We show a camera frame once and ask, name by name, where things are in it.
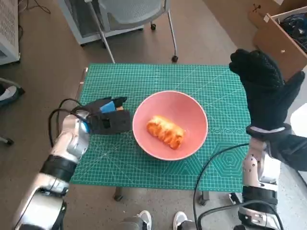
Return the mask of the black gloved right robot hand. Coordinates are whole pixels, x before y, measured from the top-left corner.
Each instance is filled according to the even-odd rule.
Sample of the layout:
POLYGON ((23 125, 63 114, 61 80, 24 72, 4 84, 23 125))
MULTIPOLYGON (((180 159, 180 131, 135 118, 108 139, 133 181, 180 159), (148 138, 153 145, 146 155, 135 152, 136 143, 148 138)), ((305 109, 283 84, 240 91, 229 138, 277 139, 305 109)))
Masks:
POLYGON ((275 61, 259 50, 237 49, 230 59, 229 68, 246 92, 251 125, 266 131, 282 128, 305 73, 299 71, 285 81, 275 61))

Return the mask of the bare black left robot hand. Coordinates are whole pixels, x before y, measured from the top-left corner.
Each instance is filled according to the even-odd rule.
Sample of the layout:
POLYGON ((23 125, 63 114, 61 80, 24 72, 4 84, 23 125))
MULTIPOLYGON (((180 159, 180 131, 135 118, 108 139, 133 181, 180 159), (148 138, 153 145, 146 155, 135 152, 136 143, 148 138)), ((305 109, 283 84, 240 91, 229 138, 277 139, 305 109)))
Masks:
POLYGON ((112 98, 111 96, 105 97, 102 99, 97 99, 93 102, 90 102, 83 106, 84 110, 88 111, 91 114, 96 112, 111 113, 115 112, 118 108, 122 107, 126 102, 127 97, 121 96, 112 98))

